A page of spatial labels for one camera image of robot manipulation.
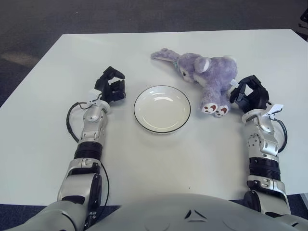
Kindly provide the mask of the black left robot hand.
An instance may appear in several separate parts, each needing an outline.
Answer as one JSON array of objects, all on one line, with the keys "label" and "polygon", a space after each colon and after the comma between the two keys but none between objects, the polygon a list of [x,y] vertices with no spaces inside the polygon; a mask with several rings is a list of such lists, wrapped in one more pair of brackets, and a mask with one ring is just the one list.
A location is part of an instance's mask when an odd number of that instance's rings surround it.
[{"label": "black left robot hand", "polygon": [[94,88],[101,92],[99,99],[107,103],[120,101],[126,97],[125,76],[111,66],[97,79]]}]

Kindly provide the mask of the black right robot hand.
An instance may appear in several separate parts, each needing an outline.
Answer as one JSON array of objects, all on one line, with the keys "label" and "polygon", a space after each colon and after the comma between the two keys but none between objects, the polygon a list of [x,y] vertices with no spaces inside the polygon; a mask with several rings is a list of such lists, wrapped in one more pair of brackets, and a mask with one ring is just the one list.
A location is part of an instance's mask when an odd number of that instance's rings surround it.
[{"label": "black right robot hand", "polygon": [[269,93],[255,75],[243,78],[238,84],[231,92],[230,103],[236,103],[244,113],[267,108]]}]

